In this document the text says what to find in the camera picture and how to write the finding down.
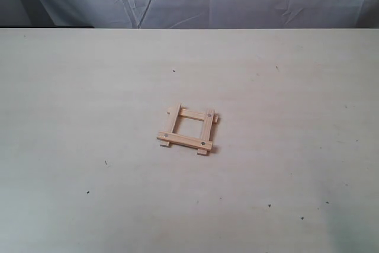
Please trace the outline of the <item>wooden stick with holes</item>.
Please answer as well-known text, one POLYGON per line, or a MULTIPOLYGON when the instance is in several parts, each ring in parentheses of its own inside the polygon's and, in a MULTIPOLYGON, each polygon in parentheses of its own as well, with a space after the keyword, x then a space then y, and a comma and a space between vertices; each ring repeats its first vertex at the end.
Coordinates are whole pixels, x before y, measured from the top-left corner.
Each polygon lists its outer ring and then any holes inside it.
POLYGON ((159 131, 157 139, 173 143, 176 145, 187 146, 195 149, 211 150, 213 147, 212 141, 201 140, 194 137, 184 136, 175 133, 159 131))
POLYGON ((210 140, 214 113, 215 113, 214 109, 208 109, 205 113, 205 119, 203 121, 201 134, 200 134, 201 146, 206 146, 207 142, 210 140))

